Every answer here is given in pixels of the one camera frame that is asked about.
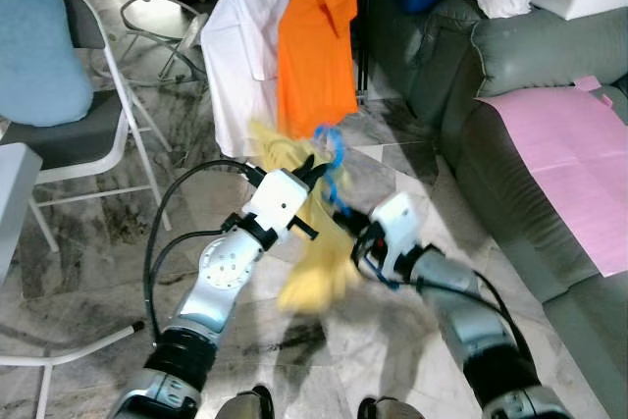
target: pink paper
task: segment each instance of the pink paper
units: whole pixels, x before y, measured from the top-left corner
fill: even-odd
[[[497,109],[530,174],[608,277],[628,270],[628,129],[583,90],[589,79],[579,85],[479,100]]]
[[[591,92],[592,90],[598,90],[600,87],[600,82],[598,78],[595,76],[586,76],[584,78],[575,79],[573,84],[579,88],[580,90],[584,90],[585,92]]]

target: orange shirt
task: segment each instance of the orange shirt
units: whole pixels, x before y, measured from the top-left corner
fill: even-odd
[[[278,122],[311,137],[357,112],[349,22],[357,0],[290,0],[279,26]]]

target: sofa armrest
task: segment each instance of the sofa armrest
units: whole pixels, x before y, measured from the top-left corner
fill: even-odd
[[[469,37],[473,26],[485,18],[475,0],[442,0],[430,12],[408,102],[433,130],[441,127],[458,67],[471,47]]]
[[[628,8],[569,22],[546,10],[479,22],[471,42],[484,72],[479,96],[584,76],[613,83],[628,72]]]

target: blue pillow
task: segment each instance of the blue pillow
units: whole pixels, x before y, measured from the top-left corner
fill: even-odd
[[[53,127],[84,117],[92,96],[63,0],[0,0],[0,116]]]

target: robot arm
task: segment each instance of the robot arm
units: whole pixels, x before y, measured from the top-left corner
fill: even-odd
[[[293,173],[277,170],[266,174],[243,207],[246,216],[227,236],[205,247],[196,283],[110,418],[191,419],[196,415],[221,336],[255,262],[291,226],[316,236],[295,216],[326,169],[324,165],[312,169],[312,165],[313,156]]]
[[[346,223],[342,215],[337,219]],[[364,215],[357,219],[367,220]],[[554,392],[541,385],[509,314],[498,314],[499,309],[483,301],[477,274],[434,246],[421,245],[419,220],[408,195],[387,199],[368,221],[357,234],[353,260],[368,261],[391,288],[416,287],[437,314],[443,339],[484,419],[570,418]]]

